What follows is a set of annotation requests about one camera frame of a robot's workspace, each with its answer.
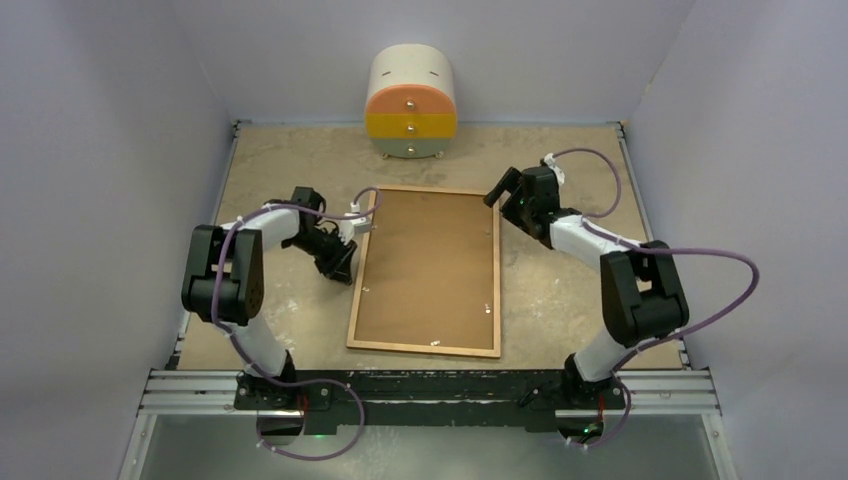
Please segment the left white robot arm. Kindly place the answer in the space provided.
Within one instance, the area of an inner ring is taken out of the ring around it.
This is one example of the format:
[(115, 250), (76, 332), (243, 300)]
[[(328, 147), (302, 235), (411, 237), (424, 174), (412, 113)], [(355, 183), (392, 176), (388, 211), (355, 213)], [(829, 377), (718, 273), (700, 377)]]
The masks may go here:
[(233, 222), (194, 228), (182, 305), (224, 334), (246, 374), (262, 379), (259, 395), (272, 408), (292, 405), (300, 383), (290, 352), (262, 316), (265, 252), (296, 248), (312, 257), (320, 275), (350, 285), (354, 238), (368, 231), (371, 216), (358, 199), (351, 202), (349, 212), (330, 214), (322, 195), (298, 187), (290, 199), (272, 199)]

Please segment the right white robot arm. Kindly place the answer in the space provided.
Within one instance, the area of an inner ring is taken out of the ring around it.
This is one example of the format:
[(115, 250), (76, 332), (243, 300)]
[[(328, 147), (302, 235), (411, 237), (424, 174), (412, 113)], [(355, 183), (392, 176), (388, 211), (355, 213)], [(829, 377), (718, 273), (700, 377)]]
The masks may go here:
[(569, 404), (588, 405), (629, 354), (687, 325), (688, 302), (667, 244), (622, 238), (582, 212), (563, 207), (553, 168), (509, 168), (484, 203), (548, 249), (599, 274), (603, 325), (564, 362), (561, 392)]

